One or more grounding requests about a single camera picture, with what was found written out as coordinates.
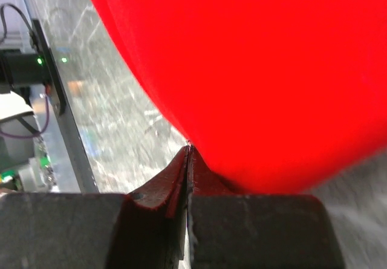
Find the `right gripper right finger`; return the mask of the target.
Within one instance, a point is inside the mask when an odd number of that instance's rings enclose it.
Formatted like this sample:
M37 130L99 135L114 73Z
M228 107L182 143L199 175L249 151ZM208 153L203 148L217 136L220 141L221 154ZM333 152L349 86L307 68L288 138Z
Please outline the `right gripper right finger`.
M228 188L192 147L188 158L192 268L344 268L328 212L311 195Z

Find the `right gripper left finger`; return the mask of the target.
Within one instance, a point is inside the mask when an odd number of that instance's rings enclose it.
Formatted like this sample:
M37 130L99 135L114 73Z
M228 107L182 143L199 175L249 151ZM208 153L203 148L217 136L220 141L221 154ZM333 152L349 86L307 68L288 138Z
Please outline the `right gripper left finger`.
M3 194L1 267L177 268L188 154L129 194Z

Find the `red t shirt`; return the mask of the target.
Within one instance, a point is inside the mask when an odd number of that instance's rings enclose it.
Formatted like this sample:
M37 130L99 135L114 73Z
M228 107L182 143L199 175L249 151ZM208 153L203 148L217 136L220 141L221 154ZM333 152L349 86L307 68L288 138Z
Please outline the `red t shirt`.
M155 106L259 193L386 146L386 0L91 0Z

